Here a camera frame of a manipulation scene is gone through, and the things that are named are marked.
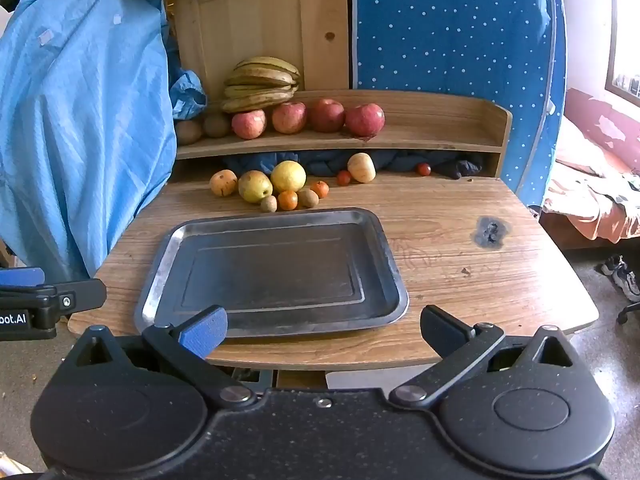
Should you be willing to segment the brown kiwi on shelf left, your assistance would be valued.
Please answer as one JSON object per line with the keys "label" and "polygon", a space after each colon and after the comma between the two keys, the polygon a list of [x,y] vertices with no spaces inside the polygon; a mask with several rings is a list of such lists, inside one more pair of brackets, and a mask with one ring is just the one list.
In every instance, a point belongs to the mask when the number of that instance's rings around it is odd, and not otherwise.
{"label": "brown kiwi on shelf left", "polygon": [[175,123],[177,142],[180,146],[190,145],[201,140],[203,129],[196,120],[182,120]]}

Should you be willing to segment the light blue fabric cover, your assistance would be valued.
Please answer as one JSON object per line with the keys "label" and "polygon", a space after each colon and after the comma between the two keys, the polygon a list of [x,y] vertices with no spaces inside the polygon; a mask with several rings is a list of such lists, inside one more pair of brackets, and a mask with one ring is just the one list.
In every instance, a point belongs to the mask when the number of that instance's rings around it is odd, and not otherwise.
{"label": "light blue fabric cover", "polygon": [[50,282],[96,274],[167,182],[162,0],[21,0],[1,38],[1,237]]}

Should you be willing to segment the pale red apple leftmost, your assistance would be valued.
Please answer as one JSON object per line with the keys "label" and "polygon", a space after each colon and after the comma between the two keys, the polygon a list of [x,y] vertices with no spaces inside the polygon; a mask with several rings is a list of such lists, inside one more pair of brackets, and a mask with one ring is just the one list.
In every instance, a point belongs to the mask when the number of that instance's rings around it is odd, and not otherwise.
{"label": "pale red apple leftmost", "polygon": [[232,117],[231,128],[243,140],[257,139],[267,128],[266,114],[263,110],[235,114]]}

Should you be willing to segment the sneaker on floor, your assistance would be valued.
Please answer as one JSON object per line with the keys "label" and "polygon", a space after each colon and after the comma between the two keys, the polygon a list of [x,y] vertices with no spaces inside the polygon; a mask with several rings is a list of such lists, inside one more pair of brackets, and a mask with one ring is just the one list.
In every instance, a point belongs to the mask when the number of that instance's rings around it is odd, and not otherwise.
{"label": "sneaker on floor", "polygon": [[640,300],[640,290],[636,281],[636,274],[628,266],[622,255],[612,255],[600,265],[600,271],[623,291],[632,302]]}

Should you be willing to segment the large yellow lemon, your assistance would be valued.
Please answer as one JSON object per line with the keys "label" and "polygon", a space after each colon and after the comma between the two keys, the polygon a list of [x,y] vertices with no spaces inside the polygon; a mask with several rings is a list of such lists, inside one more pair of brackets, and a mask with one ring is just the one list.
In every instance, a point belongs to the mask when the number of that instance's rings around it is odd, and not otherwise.
{"label": "large yellow lemon", "polygon": [[306,184],[307,176],[304,167],[295,160],[284,160],[273,168],[270,180],[278,193],[297,192]]}

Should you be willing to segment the yellow-green pear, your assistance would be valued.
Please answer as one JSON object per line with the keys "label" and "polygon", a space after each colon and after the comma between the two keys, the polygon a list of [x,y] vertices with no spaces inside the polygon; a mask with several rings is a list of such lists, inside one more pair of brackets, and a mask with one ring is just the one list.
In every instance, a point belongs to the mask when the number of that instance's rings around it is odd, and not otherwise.
{"label": "yellow-green pear", "polygon": [[273,187],[263,172],[250,170],[239,178],[238,192],[247,203],[257,204],[272,195]]}

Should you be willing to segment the brown kiwi on shelf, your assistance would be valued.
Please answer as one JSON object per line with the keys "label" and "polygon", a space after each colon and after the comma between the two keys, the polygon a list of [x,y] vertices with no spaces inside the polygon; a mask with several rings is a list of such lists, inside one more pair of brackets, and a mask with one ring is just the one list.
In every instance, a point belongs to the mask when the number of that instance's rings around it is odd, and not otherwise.
{"label": "brown kiwi on shelf", "polygon": [[175,123],[177,142],[180,146],[190,145],[201,140],[203,129],[196,120],[182,120]]}
{"label": "brown kiwi on shelf", "polygon": [[203,119],[203,131],[212,139],[228,136],[231,132],[230,120],[225,114],[208,114]]}

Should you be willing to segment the wooden panel board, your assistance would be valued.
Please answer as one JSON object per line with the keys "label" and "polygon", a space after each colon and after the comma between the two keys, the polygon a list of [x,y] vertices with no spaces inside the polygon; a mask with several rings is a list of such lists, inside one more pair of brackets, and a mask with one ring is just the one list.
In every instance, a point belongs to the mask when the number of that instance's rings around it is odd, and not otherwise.
{"label": "wooden panel board", "polygon": [[296,66],[304,90],[350,85],[348,0],[174,0],[174,13],[181,65],[211,100],[257,55]]}

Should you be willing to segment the small orange mandarin back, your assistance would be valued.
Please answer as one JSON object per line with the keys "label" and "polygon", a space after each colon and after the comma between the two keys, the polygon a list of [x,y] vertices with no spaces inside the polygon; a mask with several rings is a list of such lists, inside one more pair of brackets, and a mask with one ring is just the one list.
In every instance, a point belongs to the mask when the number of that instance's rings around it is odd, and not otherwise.
{"label": "small orange mandarin back", "polygon": [[322,200],[322,198],[326,198],[326,196],[328,196],[330,192],[329,185],[324,181],[314,182],[314,184],[311,185],[310,188],[317,194],[320,200]]}

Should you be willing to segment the pale beige apple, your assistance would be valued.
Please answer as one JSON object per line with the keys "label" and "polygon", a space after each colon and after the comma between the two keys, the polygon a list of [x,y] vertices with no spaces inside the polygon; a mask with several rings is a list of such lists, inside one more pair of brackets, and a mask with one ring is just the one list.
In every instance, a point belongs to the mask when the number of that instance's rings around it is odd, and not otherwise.
{"label": "pale beige apple", "polygon": [[347,170],[359,183],[370,183],[376,177],[374,162],[367,153],[353,154],[347,162]]}

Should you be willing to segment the wooden desk shelf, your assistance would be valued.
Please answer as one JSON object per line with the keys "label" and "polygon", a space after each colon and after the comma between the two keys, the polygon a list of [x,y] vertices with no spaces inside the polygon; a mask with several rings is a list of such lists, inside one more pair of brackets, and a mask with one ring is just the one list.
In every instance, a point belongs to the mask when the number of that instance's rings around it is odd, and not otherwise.
{"label": "wooden desk shelf", "polygon": [[347,132],[276,133],[267,130],[255,140],[235,134],[219,139],[206,138],[180,146],[179,160],[267,152],[319,150],[425,150],[488,153],[494,156],[486,174],[500,174],[512,114],[483,99],[430,92],[392,90],[299,91],[295,99],[312,105],[321,98],[341,102],[348,110],[361,104],[378,104],[385,113],[385,127],[369,140]]}

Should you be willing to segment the red apple rightmost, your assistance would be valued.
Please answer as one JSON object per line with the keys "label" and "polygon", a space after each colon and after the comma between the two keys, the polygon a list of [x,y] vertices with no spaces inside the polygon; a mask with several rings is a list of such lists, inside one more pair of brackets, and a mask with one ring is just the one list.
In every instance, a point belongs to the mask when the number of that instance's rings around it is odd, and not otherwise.
{"label": "red apple rightmost", "polygon": [[386,123],[382,107],[375,103],[358,105],[345,114],[345,127],[354,136],[376,136]]}

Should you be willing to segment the small orange mandarin front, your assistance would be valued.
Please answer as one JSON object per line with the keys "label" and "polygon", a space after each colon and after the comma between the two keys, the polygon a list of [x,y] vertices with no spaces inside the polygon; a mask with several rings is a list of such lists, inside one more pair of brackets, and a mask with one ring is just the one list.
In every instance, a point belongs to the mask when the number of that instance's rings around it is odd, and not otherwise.
{"label": "small orange mandarin front", "polygon": [[283,191],[278,195],[279,209],[283,211],[293,211],[298,206],[298,195],[295,191]]}

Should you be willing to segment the brown kiwi on shelf right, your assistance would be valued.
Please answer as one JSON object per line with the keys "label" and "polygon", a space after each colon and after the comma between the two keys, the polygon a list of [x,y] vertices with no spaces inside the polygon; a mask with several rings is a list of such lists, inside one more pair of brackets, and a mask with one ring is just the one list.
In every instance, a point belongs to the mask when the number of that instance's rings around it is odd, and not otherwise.
{"label": "brown kiwi on shelf right", "polygon": [[203,131],[212,139],[228,136],[231,132],[230,120],[225,114],[208,114],[203,119]]}

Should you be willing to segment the blue star-patterned fabric wardrobe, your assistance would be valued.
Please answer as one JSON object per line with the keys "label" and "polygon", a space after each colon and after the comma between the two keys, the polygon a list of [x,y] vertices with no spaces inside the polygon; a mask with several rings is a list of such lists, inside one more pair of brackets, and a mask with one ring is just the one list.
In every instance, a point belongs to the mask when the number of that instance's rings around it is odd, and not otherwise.
{"label": "blue star-patterned fabric wardrobe", "polygon": [[566,92],[563,0],[352,0],[358,89],[475,96],[512,114],[501,179],[544,201]]}

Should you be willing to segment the metal baking tray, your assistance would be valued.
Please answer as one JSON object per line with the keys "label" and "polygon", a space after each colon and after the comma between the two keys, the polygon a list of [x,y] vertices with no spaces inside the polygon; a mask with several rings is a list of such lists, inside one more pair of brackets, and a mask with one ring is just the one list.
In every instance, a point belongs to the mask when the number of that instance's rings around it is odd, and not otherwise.
{"label": "metal baking tray", "polygon": [[370,330],[402,318],[409,295],[378,217],[308,209],[187,221],[157,249],[134,326],[179,325],[211,306],[228,337]]}

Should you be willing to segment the bed with patterned blanket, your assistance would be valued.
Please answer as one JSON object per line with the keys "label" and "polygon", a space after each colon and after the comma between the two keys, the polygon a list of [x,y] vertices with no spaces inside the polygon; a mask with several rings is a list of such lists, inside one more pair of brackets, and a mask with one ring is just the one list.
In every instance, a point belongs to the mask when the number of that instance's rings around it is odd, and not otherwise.
{"label": "bed with patterned blanket", "polygon": [[563,249],[639,236],[639,109],[570,89],[540,223]]}

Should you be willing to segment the spotted orange-yellow round fruit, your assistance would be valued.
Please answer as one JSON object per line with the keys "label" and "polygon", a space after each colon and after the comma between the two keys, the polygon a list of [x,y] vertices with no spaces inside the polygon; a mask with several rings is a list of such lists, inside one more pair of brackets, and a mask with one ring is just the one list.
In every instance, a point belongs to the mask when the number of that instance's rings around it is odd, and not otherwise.
{"label": "spotted orange-yellow round fruit", "polygon": [[209,188],[215,196],[231,196],[238,189],[238,177],[230,169],[217,171],[209,179]]}

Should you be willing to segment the small orange mandarin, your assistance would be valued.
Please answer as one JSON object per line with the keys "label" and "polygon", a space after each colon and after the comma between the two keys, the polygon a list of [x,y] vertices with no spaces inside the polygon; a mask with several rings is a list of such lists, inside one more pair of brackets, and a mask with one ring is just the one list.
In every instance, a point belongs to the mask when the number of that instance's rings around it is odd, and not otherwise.
{"label": "small orange mandarin", "polygon": [[278,195],[279,209],[283,211],[293,211],[298,206],[298,195],[295,191],[283,191]]}
{"label": "small orange mandarin", "polygon": [[311,185],[310,188],[317,194],[320,200],[322,200],[322,198],[326,198],[326,196],[328,196],[330,192],[329,185],[324,181],[314,182],[314,184]]}

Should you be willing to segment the red cherry tomato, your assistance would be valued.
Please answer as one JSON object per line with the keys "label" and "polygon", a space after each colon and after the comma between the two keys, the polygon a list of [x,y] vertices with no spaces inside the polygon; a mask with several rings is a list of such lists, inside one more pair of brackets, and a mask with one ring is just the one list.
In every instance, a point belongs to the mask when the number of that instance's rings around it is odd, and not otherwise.
{"label": "red cherry tomato", "polygon": [[427,177],[432,173],[432,168],[427,162],[421,162],[416,166],[416,172],[422,177]]}
{"label": "red cherry tomato", "polygon": [[339,186],[347,186],[352,182],[352,175],[348,170],[341,170],[336,176],[336,182]]}

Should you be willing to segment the blue plastic bag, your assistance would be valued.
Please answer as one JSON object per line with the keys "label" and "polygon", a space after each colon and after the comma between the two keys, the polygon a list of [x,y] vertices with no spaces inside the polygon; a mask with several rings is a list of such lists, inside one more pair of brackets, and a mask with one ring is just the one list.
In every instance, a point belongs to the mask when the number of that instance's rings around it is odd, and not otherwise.
{"label": "blue plastic bag", "polygon": [[172,118],[190,120],[206,110],[208,99],[200,78],[193,70],[185,70],[180,62],[177,40],[169,36],[166,42],[169,77],[169,97]]}

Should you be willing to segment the bunch of ripe bananas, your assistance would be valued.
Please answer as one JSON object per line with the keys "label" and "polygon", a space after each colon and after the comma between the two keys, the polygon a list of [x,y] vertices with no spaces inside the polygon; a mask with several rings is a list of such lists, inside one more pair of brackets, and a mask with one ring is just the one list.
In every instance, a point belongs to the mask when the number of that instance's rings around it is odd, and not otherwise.
{"label": "bunch of ripe bananas", "polygon": [[288,102],[302,82],[299,69],[273,56],[239,62],[224,81],[220,109],[227,114],[262,110]]}

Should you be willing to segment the small brown kiwi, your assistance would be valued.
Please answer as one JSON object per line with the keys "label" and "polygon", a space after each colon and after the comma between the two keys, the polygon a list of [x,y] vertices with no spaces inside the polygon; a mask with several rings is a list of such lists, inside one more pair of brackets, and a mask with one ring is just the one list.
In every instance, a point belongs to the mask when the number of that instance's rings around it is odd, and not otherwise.
{"label": "small brown kiwi", "polygon": [[319,195],[311,188],[302,188],[297,192],[298,204],[304,208],[314,208],[320,202]]}
{"label": "small brown kiwi", "polygon": [[276,212],[278,210],[278,200],[276,196],[269,195],[260,202],[260,209],[263,212]]}

